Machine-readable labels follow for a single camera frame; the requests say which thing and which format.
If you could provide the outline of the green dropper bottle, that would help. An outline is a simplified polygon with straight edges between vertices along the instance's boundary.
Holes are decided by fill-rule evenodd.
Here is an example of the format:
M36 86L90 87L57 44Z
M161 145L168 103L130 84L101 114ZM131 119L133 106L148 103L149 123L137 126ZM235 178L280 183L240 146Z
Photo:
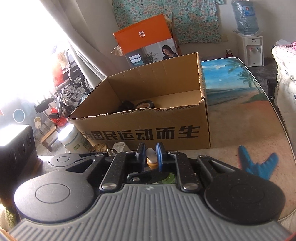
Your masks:
M156 177L152 179L153 184L174 184L175 175L173 173L159 173L158 172L158 158L156 151L152 148L147 148L145 151L146 162L151 170L156 170Z

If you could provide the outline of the black round item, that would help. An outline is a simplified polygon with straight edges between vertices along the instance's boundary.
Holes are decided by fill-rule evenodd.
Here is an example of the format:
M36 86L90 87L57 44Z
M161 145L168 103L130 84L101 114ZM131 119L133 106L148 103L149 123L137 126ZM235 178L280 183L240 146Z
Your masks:
M123 101L122 104L118 107L118 111L128 111L128 110L133 110L134 109L134 104L131 101Z

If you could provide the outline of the white supplement jar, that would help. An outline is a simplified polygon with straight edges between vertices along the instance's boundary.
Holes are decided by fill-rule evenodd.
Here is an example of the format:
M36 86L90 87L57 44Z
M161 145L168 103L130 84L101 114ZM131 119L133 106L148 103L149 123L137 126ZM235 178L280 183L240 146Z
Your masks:
M70 153L88 153L92 148L90 142L73 124L67 124L67 126L60 131L58 141Z

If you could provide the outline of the white rectangular charger block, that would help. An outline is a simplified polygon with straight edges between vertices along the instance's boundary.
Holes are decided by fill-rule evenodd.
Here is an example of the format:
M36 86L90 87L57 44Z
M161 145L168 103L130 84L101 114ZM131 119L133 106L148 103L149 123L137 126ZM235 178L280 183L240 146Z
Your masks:
M117 153L121 153L121 152L123 152L124 149L125 149L125 142L117 142L117 143L115 143L115 144L112 146L111 151L112 151L114 154L117 154Z

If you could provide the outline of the gold ribbed round jar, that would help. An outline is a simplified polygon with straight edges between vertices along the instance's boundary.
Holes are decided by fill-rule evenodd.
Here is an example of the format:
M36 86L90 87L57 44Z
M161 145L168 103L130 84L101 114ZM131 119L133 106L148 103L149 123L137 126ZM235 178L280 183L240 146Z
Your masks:
M108 145L105 143L98 143L92 147L93 152L107 152Z

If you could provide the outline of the brown cardboard box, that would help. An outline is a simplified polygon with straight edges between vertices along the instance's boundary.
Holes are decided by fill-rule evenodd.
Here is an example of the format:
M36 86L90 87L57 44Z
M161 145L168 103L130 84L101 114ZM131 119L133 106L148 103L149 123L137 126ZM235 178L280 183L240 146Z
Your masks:
M123 101L144 100L154 108L118 111ZM167 150L210 148L206 88L198 53L143 65L103 80L73 111L68 121L91 144L143 142Z

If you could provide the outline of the round tape roll in box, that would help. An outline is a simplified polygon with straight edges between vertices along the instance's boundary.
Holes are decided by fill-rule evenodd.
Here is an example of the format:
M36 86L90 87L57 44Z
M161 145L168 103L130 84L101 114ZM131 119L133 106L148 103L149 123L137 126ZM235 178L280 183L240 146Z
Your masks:
M140 108L154 108L155 105L153 103L153 101L151 100L144 100L138 104L135 105L135 109L140 109Z

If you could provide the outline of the wooden stool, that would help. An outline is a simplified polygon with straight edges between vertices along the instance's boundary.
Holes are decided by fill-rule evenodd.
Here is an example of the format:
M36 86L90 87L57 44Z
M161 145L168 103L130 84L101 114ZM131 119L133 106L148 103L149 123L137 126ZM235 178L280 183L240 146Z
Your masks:
M40 123L38 127L39 128L34 132L35 140L49 152L52 152L52 145L56 142L58 138L57 135L60 133L61 129L55 124L49 124L46 122Z

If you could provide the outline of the blue starfish print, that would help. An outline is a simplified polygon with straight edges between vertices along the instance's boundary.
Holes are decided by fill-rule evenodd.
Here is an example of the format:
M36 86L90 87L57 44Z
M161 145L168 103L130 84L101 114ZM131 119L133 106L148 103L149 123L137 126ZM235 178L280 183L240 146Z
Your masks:
M238 147L241 169L262 179L269 180L278 165L278 155L272 153L263 163L254 163L244 146Z

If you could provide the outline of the black speaker box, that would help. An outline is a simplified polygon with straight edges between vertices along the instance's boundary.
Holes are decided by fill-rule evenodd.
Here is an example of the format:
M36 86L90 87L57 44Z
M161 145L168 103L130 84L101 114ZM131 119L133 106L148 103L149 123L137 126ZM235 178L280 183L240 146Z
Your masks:
M38 156L30 125L1 128L1 200L12 199L16 189L33 174Z

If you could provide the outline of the orange Philips product box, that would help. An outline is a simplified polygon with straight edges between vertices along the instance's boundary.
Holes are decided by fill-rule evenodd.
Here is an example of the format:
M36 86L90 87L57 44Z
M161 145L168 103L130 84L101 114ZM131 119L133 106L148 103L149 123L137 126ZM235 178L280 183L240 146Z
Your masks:
M166 15L157 15L113 34L118 45L112 54L125 57L131 68L173 57L180 51L174 22Z

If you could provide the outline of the red thermos bottle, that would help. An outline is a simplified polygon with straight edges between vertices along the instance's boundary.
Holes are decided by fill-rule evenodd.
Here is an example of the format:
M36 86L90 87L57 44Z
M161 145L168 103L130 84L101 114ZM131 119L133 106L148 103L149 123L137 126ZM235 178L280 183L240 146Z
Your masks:
M229 50L229 49L227 49L227 50L225 51L225 56L226 56L226 57L233 57L232 51Z

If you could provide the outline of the white water dispenser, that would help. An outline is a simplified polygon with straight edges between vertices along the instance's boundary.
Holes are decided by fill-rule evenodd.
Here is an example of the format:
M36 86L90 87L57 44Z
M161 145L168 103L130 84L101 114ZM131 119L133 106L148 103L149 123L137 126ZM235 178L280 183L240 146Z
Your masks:
M264 65L263 37L260 35L236 34L238 58L247 67Z

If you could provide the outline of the beige curtain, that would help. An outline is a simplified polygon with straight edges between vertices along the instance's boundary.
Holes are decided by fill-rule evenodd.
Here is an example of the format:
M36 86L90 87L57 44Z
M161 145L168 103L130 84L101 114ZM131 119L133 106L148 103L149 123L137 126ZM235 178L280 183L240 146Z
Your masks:
M128 70L124 57L112 54L118 31L111 1L42 1L70 40L80 70L95 88L105 78Z

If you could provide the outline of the white bedding pile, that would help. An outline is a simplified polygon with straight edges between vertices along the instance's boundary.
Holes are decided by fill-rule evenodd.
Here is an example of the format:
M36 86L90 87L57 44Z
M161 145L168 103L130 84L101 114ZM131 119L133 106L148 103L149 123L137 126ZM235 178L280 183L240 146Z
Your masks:
M295 114L295 42L280 39L271 52L277 64L276 105L282 114Z

